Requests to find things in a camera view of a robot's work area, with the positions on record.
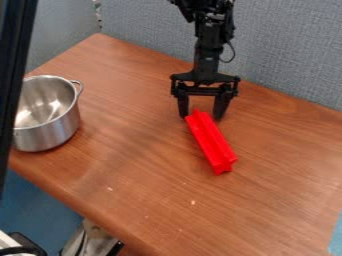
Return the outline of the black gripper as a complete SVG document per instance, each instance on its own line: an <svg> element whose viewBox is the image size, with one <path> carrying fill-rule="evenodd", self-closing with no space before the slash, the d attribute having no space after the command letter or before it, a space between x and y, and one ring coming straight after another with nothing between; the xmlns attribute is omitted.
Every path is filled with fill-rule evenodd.
<svg viewBox="0 0 342 256"><path fill-rule="evenodd" d="M217 73L210 80L197 80L193 72L172 75L172 95L178 99L180 116L189 115L189 96L216 96L213 116L221 120L232 99L238 95L238 76Z"/></svg>

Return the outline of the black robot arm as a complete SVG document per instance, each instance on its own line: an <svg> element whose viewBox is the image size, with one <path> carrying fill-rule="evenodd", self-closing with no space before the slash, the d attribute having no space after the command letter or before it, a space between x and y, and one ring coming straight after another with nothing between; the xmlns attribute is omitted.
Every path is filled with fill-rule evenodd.
<svg viewBox="0 0 342 256"><path fill-rule="evenodd" d="M213 96L213 116L220 120L238 95L241 78L218 71L220 62L230 63L236 56L236 0L169 0L189 23L196 23L196 53L193 70L173 74L172 95L178 99L180 116L189 115L192 96Z"/></svg>

